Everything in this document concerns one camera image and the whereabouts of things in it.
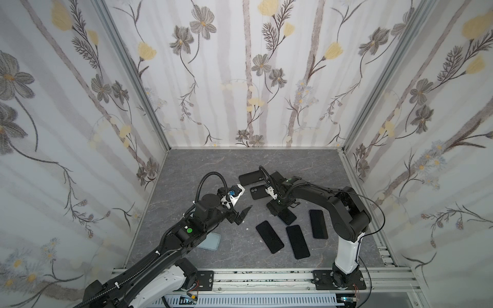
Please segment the black phone with blue edge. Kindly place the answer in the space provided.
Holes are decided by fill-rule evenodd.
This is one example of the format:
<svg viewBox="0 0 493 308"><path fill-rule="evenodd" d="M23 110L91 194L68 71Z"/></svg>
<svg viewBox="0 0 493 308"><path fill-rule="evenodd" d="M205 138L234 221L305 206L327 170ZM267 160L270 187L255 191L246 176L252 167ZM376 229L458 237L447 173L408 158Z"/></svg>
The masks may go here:
<svg viewBox="0 0 493 308"><path fill-rule="evenodd" d="M290 226L296 219L296 215L290 209L282 210L277 217L286 225Z"/></svg>

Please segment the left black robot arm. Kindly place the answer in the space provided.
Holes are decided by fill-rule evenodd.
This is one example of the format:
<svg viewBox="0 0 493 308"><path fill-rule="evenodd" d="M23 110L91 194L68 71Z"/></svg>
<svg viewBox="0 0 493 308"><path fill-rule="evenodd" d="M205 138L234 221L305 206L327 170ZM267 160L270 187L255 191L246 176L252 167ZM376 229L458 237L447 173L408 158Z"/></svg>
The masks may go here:
<svg viewBox="0 0 493 308"><path fill-rule="evenodd" d="M214 194L202 195L200 188L213 176L222 181L222 186ZM79 307L145 307L169 291L198 284L197 270L186 255L221 222L241 225L250 210L239 213L235 209L245 188L241 184L228 186L216 171L207 173L198 186L192 206L163 233L157 247L117 277L87 286Z"/></svg>

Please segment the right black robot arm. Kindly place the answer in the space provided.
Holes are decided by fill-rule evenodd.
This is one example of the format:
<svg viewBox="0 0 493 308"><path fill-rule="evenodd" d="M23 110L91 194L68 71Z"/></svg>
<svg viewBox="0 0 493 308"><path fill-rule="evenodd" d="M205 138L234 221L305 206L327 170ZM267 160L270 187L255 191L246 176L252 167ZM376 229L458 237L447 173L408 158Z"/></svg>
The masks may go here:
<svg viewBox="0 0 493 308"><path fill-rule="evenodd" d="M265 188L272 200L268 209L273 215L297 203L298 199L318 205L329 212L333 230L338 235L338 250L333 263L332 285L344 290L359 281L359 251L362 238L372 220L366 206L351 187L330 189L301 179L267 180Z"/></svg>

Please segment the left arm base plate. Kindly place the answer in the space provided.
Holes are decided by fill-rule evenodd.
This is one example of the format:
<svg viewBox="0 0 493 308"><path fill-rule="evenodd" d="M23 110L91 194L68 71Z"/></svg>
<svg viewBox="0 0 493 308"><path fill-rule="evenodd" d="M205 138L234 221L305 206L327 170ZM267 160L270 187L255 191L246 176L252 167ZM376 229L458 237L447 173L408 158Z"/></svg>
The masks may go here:
<svg viewBox="0 0 493 308"><path fill-rule="evenodd" d="M187 276L184 285L181 287L182 290L186 291L211 291L214 283L214 272L198 271Z"/></svg>

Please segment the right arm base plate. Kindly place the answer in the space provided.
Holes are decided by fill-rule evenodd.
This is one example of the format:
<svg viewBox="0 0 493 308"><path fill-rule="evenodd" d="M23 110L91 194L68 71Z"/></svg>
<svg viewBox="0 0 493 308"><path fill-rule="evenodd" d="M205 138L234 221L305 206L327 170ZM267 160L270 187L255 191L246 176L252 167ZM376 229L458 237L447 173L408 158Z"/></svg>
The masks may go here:
<svg viewBox="0 0 493 308"><path fill-rule="evenodd" d="M313 283L316 290L366 290L367 285L363 278L362 273L359 270L352 272L351 274L345 274L339 270L335 272L329 270L314 270L313 271Z"/></svg>

